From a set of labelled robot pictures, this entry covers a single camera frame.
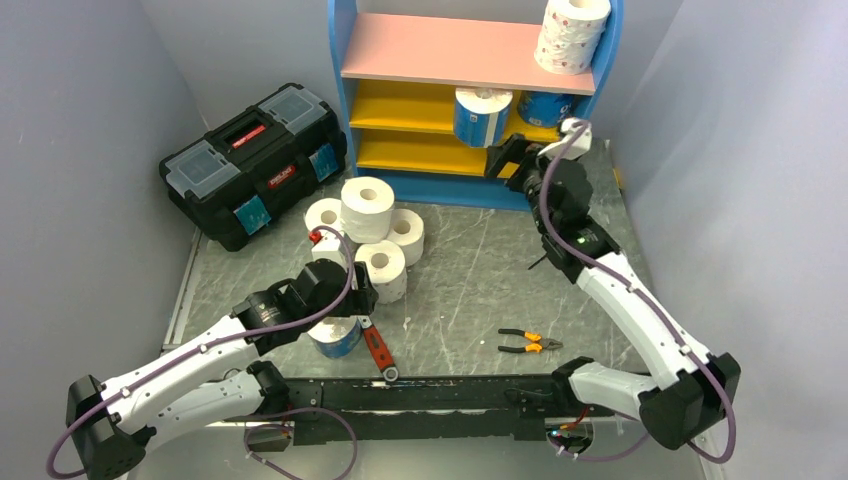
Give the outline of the blue roll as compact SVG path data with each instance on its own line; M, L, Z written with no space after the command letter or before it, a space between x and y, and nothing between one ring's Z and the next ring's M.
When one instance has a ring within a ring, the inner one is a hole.
M337 359L350 354L361 339L361 326L353 317L327 317L316 323L307 335L325 357Z
M497 145L503 138L512 101L511 90L457 87L454 135L472 148Z
M517 112L527 124L553 128L570 116L573 102L571 94L524 91L519 96Z

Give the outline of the pink patterned paper towel roll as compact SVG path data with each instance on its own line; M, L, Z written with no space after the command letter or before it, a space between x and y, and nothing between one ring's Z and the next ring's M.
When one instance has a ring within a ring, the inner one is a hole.
M607 0L548 1L534 51L537 64L555 74L585 72L611 11Z

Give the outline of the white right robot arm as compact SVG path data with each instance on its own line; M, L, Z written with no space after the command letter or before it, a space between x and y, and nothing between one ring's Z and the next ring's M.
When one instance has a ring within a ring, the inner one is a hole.
M514 134L488 148L484 167L485 177L497 178L515 166L505 185L527 200L545 259L609 315L648 369L635 374L579 357L554 372L552 404L564 415L600 406L633 417L669 450L692 446L727 421L726 450L714 459L722 463L735 447L732 404L741 367L731 354L716 355L685 332L591 216L593 189L578 161L584 152L567 140L542 146Z

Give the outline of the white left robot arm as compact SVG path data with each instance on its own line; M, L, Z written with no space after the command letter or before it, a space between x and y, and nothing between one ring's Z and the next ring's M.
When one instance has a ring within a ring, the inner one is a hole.
M67 431L89 479L116 479L155 448L208 423L279 417L289 390L263 355L296 342L326 317L373 313L367 265L326 259L249 294L193 340L107 380L85 375L68 389Z

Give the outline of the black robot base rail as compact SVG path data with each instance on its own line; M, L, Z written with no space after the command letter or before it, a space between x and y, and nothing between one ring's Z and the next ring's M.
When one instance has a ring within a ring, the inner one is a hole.
M345 440L510 437L539 441L550 428L593 416L549 374L376 378L289 378L287 394L265 401L251 420L283 420L297 446Z

